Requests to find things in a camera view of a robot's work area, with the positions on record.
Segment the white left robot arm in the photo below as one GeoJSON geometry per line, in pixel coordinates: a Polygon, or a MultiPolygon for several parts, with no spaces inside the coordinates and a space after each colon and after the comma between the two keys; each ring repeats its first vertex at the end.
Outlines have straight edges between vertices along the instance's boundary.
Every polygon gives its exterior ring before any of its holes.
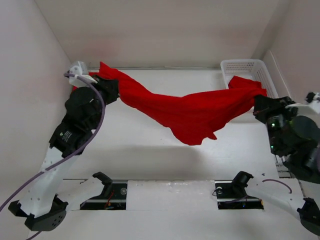
{"type": "Polygon", "coordinates": [[[57,191],[69,169],[93,140],[102,126],[106,105],[119,97],[118,81],[98,79],[90,86],[75,89],[65,102],[66,114],[54,130],[39,173],[24,197],[12,201],[8,210],[25,218],[25,226],[33,232],[49,232],[57,228],[68,211],[79,210],[93,197],[107,198],[113,181],[102,172],[92,175],[73,194],[57,191]]]}

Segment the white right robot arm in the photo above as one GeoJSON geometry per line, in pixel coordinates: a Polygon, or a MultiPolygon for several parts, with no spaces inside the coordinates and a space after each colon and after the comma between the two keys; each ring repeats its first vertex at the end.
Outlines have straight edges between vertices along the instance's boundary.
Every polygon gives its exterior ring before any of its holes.
{"type": "MultiPolygon", "coordinates": [[[[285,157],[284,166],[301,181],[320,182],[320,129],[309,117],[320,113],[320,94],[309,92],[305,104],[290,97],[254,98],[253,116],[265,124],[270,152],[285,157]]],[[[320,208],[310,197],[278,190],[245,171],[240,171],[231,182],[231,191],[237,197],[255,197],[286,211],[309,232],[320,234],[320,208]]]]}

